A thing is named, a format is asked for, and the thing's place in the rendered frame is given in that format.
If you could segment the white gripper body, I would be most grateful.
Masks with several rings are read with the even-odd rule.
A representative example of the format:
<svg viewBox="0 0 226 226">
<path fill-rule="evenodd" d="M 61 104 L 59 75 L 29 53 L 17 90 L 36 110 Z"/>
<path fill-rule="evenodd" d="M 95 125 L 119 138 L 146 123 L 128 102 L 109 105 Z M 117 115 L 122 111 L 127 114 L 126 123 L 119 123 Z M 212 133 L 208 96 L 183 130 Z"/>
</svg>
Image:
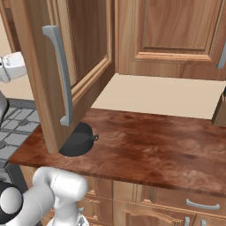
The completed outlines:
<svg viewBox="0 0 226 226">
<path fill-rule="evenodd" d="M 6 57 L 6 71 L 10 80 L 27 74 L 26 64 L 21 52 L 14 52 Z"/>
</svg>

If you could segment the grey stove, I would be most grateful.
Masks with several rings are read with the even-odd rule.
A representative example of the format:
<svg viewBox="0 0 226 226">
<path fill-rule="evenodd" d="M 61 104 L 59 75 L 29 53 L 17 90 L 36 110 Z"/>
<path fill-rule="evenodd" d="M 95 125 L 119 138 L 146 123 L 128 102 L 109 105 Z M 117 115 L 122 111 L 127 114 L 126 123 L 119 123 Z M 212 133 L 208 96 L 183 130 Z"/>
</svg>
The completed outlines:
<svg viewBox="0 0 226 226">
<path fill-rule="evenodd" d="M 18 164 L 10 163 L 10 157 L 40 124 L 34 101 L 8 99 L 9 107 L 0 125 L 0 182 L 27 190 L 26 181 Z"/>
</svg>

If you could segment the black pot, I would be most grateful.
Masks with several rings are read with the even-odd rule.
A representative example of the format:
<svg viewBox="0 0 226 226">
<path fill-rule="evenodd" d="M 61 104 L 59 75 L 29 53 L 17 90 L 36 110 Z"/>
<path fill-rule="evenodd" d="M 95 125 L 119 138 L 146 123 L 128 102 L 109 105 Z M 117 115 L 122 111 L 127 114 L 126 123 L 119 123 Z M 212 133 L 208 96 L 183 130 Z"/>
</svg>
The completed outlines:
<svg viewBox="0 0 226 226">
<path fill-rule="evenodd" d="M 59 153 L 69 157 L 86 154 L 98 139 L 99 136 L 93 135 L 92 127 L 89 124 L 80 122 Z"/>
</svg>

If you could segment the wooden base cabinet door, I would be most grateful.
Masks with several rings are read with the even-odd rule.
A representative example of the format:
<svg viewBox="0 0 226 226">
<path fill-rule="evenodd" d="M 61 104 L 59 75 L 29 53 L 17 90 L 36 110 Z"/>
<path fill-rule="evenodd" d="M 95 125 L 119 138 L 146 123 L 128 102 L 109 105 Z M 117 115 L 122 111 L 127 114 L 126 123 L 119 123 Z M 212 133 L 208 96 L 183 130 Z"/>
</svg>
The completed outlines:
<svg viewBox="0 0 226 226">
<path fill-rule="evenodd" d="M 204 215 L 196 215 L 192 226 L 202 226 L 202 221 L 204 221 L 207 226 L 226 226 L 226 219 L 220 219 Z"/>
<path fill-rule="evenodd" d="M 192 226 L 195 215 L 182 210 L 113 201 L 114 226 L 184 226 L 186 216 Z"/>
</svg>

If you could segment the wooden drawer front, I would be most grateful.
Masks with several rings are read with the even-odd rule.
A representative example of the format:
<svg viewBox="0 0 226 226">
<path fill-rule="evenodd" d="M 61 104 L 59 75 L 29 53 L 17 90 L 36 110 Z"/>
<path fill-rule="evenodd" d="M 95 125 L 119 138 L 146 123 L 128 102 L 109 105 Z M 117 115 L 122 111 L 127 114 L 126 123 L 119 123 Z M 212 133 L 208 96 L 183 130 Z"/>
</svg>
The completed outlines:
<svg viewBox="0 0 226 226">
<path fill-rule="evenodd" d="M 197 194 L 193 192 L 170 190 L 147 185 L 144 186 L 142 191 L 142 199 L 145 202 L 226 217 L 226 198 Z M 191 207 L 185 203 L 186 200 L 204 206 L 215 206 L 218 204 L 220 208 L 216 210 Z"/>
</svg>

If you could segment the brown wooden block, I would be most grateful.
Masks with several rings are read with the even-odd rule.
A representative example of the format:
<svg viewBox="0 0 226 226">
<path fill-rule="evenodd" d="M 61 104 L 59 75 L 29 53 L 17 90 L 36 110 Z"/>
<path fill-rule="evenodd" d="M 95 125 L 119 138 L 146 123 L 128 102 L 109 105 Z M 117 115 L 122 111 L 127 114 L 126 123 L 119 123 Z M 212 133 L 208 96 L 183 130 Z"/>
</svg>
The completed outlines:
<svg viewBox="0 0 226 226">
<path fill-rule="evenodd" d="M 214 125 L 226 127 L 226 87 L 220 95 L 211 122 Z"/>
</svg>

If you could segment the wooden wall cabinet door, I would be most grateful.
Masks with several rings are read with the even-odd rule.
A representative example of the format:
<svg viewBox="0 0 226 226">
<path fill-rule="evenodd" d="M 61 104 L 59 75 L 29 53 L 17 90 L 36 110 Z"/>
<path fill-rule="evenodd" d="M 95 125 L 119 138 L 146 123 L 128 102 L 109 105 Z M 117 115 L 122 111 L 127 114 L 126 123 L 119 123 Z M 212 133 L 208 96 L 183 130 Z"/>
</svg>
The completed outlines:
<svg viewBox="0 0 226 226">
<path fill-rule="evenodd" d="M 115 74 L 115 0 L 10 0 L 19 44 L 50 153 L 57 153 Z M 65 115 L 57 53 L 42 33 L 58 26 L 72 93 L 72 123 Z"/>
<path fill-rule="evenodd" d="M 116 0 L 117 72 L 226 80 L 226 0 Z"/>
</svg>

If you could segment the wooden wall cabinet body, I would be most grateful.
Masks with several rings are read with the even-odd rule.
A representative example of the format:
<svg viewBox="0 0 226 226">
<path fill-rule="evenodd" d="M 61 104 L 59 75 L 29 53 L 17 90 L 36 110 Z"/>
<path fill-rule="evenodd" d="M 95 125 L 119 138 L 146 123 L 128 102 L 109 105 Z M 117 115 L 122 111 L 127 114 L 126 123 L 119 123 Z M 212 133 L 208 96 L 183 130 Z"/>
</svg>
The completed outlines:
<svg viewBox="0 0 226 226">
<path fill-rule="evenodd" d="M 19 39 L 11 13 L 9 0 L 0 0 L 0 14 L 3 20 L 4 29 L 12 52 L 20 51 Z"/>
</svg>

